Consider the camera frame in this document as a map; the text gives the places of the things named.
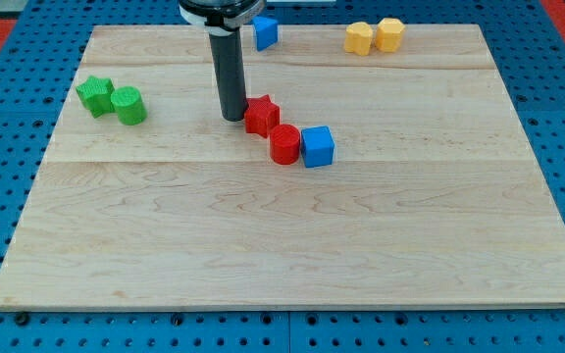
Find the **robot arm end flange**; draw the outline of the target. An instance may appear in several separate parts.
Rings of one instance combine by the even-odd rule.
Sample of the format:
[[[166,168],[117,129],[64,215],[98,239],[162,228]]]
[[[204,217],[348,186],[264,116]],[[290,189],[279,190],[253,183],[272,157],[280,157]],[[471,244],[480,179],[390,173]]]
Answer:
[[[248,24],[266,6],[265,0],[179,0],[180,15],[216,36],[228,36]]]

